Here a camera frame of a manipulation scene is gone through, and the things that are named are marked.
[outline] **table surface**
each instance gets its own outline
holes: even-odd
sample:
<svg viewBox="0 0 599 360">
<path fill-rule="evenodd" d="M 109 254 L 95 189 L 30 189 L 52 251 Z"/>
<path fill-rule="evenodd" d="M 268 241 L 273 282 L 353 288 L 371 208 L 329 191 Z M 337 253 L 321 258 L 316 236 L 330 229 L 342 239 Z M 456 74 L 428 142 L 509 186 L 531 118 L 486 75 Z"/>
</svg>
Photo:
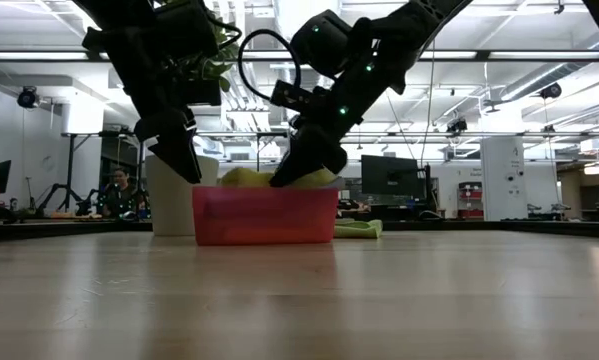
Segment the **table surface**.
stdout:
<svg viewBox="0 0 599 360">
<path fill-rule="evenodd" d="M 4 242 L 0 359 L 599 360 L 599 239 Z"/>
</svg>

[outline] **white cylinder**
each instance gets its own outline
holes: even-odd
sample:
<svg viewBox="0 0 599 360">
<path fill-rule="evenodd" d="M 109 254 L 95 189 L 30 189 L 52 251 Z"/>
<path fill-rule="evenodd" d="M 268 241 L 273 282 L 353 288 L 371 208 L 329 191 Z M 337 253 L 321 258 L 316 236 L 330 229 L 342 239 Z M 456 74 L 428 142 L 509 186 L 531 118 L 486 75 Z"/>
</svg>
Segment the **white cylinder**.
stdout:
<svg viewBox="0 0 599 360">
<path fill-rule="evenodd" d="M 219 161 L 197 156 L 202 186 L 217 185 Z M 146 157 L 152 231 L 155 236 L 194 236 L 192 187 L 157 156 Z"/>
</svg>

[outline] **computer monitor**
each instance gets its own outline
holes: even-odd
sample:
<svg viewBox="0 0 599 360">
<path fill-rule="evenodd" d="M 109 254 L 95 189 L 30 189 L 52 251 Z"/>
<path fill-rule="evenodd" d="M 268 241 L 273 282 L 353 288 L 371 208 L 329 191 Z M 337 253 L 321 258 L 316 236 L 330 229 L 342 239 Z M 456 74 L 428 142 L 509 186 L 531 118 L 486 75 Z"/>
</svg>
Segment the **computer monitor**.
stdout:
<svg viewBox="0 0 599 360">
<path fill-rule="evenodd" d="M 362 155 L 361 192 L 424 198 L 417 160 Z"/>
<path fill-rule="evenodd" d="M 10 177 L 11 161 L 0 162 L 0 194 L 6 192 L 8 187 L 8 178 Z"/>
</svg>

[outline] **person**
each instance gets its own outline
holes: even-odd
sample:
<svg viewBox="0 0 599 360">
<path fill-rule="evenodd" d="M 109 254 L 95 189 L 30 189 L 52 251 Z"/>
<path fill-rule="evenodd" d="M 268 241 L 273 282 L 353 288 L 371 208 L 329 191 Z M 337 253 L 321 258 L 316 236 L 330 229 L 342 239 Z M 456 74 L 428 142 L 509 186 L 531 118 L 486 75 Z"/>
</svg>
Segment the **person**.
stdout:
<svg viewBox="0 0 599 360">
<path fill-rule="evenodd" d="M 135 201 L 139 201 L 139 208 L 143 207 L 143 198 L 136 194 L 136 189 L 128 179 L 128 170 L 117 168 L 114 172 L 114 184 L 108 185 L 103 193 L 103 216 L 119 217 L 128 211 L 135 211 Z"/>
</svg>

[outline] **pink container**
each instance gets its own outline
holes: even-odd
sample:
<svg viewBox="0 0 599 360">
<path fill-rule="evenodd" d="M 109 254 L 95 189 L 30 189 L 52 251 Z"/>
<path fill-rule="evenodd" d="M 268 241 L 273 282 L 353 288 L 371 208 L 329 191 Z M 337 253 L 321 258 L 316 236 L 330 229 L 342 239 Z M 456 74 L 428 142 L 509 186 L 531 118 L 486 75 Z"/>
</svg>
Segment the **pink container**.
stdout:
<svg viewBox="0 0 599 360">
<path fill-rule="evenodd" d="M 334 236 L 336 189 L 192 189 L 197 244 L 328 243 Z"/>
</svg>

